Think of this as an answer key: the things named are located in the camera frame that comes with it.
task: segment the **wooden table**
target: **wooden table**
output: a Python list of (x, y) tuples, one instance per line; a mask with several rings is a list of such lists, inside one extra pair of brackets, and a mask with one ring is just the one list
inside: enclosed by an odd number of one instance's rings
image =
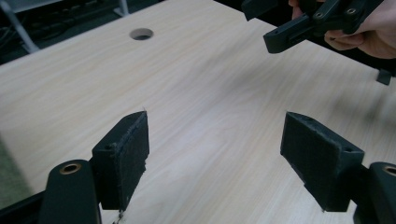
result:
[[(132, 30), (154, 36), (133, 40)], [(0, 67), (0, 134), (34, 192), (148, 111), (150, 155), (124, 223), (352, 223), (322, 213), (279, 155), (285, 113), (396, 162), (395, 85), (309, 42), (266, 52), (274, 27), (209, 0), (169, 0)], [(104, 211), (104, 223), (117, 212)]]

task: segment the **wood grain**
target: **wood grain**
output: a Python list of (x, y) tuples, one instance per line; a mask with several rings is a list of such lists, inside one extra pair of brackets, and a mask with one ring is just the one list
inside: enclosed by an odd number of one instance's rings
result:
[[(154, 37), (132, 40), (149, 28)], [(352, 223), (322, 213), (279, 147), (286, 111), (396, 162), (395, 87), (304, 42), (267, 53), (274, 27), (208, 0), (169, 0), (0, 67), (0, 134), (34, 192), (148, 111), (147, 171), (123, 223)], [(117, 213), (103, 212), (104, 223)]]

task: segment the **metal leg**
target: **metal leg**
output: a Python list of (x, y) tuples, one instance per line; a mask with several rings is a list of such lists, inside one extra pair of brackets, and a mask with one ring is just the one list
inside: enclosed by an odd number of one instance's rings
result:
[(114, 12), (119, 14), (121, 17), (129, 15), (128, 4), (126, 0), (119, 0), (120, 7), (114, 9)]
[(14, 26), (15, 30), (18, 32), (18, 35), (20, 35), (21, 39), (23, 40), (23, 47), (26, 49), (26, 51), (29, 53), (39, 51), (40, 49), (35, 45), (35, 43), (33, 43), (32, 39), (23, 28), (17, 16), (15, 16), (14, 12), (12, 12), (9, 4), (4, 0), (0, 0), (0, 7), (6, 13), (6, 16), (11, 21), (11, 24)]

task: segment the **person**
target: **person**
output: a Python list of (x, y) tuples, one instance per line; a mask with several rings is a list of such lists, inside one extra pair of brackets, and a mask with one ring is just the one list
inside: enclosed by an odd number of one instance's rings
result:
[[(289, 5), (293, 7), (293, 19), (303, 14), (299, 0), (289, 0)], [(355, 34), (346, 35), (341, 30), (331, 30), (324, 39), (338, 50), (358, 48), (376, 58), (396, 58), (396, 0), (384, 0)]]

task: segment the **dark floor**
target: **dark floor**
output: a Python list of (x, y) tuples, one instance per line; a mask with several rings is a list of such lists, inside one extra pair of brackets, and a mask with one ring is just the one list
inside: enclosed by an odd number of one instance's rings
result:
[[(158, 0), (127, 0), (129, 12), (152, 6)], [(25, 11), (17, 16), (35, 44), (44, 49), (67, 38), (120, 18), (113, 12), (118, 0), (64, 0)], [(27, 51), (21, 39), (0, 10), (0, 64), (8, 63)]]
[[(117, 0), (101, 2), (87, 0), (89, 4), (84, 6), (73, 6), (73, 1), (83, 2), (83, 0), (65, 0), (72, 5), (72, 9), (68, 4), (57, 4), (18, 15), (29, 35), (41, 49), (120, 18), (113, 12), (113, 8), (118, 6)], [(128, 0), (129, 11), (133, 13), (157, 2), (157, 0)], [(0, 15), (0, 64), (28, 54), (21, 46), (19, 36), (9, 27), (7, 18)], [(31, 194), (0, 138), (0, 209)]]

